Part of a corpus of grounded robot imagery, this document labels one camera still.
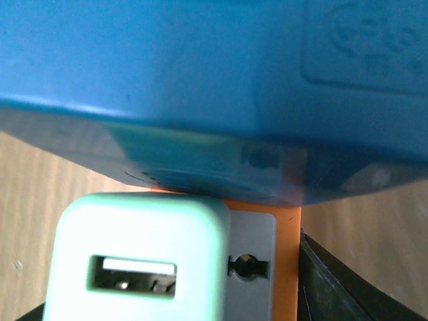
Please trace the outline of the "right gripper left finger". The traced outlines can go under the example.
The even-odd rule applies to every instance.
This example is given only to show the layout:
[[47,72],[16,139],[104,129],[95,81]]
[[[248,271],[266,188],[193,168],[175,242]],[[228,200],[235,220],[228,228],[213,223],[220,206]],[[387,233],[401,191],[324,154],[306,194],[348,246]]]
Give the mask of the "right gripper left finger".
[[42,321],[43,320],[43,312],[45,308],[45,302],[38,305],[34,309],[25,313],[24,315],[18,317],[16,321]]

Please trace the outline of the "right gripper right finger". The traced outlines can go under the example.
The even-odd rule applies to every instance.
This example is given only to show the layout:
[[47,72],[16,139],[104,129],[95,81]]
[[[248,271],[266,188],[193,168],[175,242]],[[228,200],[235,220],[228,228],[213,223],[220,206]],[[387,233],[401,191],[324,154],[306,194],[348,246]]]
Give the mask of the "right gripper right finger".
[[386,295],[300,234],[298,320],[420,320],[424,317]]

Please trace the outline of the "orange power strip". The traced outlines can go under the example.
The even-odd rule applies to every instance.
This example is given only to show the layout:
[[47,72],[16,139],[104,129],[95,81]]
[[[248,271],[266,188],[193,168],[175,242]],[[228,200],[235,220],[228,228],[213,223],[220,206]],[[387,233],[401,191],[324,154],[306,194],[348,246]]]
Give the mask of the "orange power strip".
[[229,207],[226,320],[297,318],[305,159],[278,146],[168,147],[141,164],[155,190],[215,197]]

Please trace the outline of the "green cube adapter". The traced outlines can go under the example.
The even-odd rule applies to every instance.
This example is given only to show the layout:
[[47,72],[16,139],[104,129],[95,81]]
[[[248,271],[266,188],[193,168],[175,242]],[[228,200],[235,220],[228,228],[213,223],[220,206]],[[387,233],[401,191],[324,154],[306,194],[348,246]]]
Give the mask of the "green cube adapter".
[[44,320],[221,320],[230,212],[219,199],[96,193],[56,229]]

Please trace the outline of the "blue cube adapter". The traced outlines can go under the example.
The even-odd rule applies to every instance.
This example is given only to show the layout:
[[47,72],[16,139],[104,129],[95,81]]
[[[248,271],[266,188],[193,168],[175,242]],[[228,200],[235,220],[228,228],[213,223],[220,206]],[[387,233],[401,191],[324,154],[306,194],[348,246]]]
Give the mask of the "blue cube adapter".
[[1,129],[251,203],[406,185],[427,177],[427,2],[2,1]]

